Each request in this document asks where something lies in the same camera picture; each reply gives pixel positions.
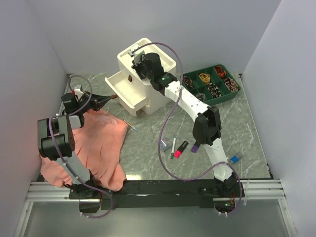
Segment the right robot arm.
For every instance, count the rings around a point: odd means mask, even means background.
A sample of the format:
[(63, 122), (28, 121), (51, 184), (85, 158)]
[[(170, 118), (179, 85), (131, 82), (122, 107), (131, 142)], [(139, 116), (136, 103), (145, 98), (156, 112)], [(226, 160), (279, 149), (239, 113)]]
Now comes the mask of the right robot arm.
[(157, 53), (129, 54), (132, 68), (141, 79), (148, 79), (152, 87), (180, 106), (193, 120), (193, 137), (206, 151), (212, 164), (217, 193), (227, 197), (235, 190), (242, 192), (242, 184), (236, 172), (228, 164), (222, 145), (221, 120), (217, 107), (198, 100), (171, 73), (166, 72)]

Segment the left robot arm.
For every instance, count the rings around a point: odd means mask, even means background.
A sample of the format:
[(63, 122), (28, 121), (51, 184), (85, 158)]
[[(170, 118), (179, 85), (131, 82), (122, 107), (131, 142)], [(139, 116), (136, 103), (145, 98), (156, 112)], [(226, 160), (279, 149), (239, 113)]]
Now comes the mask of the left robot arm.
[(69, 92), (62, 96), (63, 114), (37, 122), (39, 154), (62, 166), (71, 179), (71, 184), (64, 186), (80, 198), (96, 197), (99, 187), (91, 171), (75, 154), (73, 129), (84, 126), (84, 113), (90, 109), (97, 112), (114, 98), (114, 95), (101, 96), (88, 91), (80, 96)]

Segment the white drawer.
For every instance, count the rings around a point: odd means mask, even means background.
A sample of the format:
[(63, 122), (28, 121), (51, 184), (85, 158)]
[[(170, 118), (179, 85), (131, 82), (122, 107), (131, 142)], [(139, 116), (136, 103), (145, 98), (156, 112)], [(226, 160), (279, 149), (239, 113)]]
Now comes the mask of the white drawer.
[(134, 117), (137, 112), (147, 105), (146, 96), (128, 80), (123, 72), (118, 72), (109, 78), (105, 83), (118, 96), (120, 104)]

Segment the white drawer organizer box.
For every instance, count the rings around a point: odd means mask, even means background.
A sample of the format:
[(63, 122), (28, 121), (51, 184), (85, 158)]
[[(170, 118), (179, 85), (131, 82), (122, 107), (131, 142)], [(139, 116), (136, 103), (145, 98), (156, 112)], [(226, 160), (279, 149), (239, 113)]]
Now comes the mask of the white drawer organizer box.
[[(118, 64), (119, 69), (124, 71), (126, 75), (132, 76), (132, 80), (128, 80), (129, 84), (126, 84), (123, 88), (123, 92), (128, 92), (128, 99), (135, 99), (138, 96), (146, 99), (146, 105), (141, 106), (140, 108), (147, 114), (152, 114), (157, 109), (163, 107), (170, 99), (163, 96), (160, 92), (156, 91), (151, 85), (148, 79), (140, 79), (136, 71), (132, 69), (132, 60), (134, 59), (129, 55), (130, 49), (122, 51), (118, 55)], [(143, 52), (147, 53), (157, 53), (161, 60), (161, 65), (167, 73), (176, 73), (176, 62), (167, 55), (163, 50), (159, 49), (158, 46), (151, 44), (145, 46), (142, 49), (137, 50), (138, 53)]]

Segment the blue grey tape roll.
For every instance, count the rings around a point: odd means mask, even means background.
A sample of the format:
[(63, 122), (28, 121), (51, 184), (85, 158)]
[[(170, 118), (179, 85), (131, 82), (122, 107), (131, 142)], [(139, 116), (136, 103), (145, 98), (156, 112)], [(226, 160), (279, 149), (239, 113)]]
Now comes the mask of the blue grey tape roll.
[(235, 164), (235, 163), (237, 163), (242, 157), (243, 157), (242, 153), (238, 152), (238, 153), (236, 153), (236, 154), (230, 159), (230, 163)]

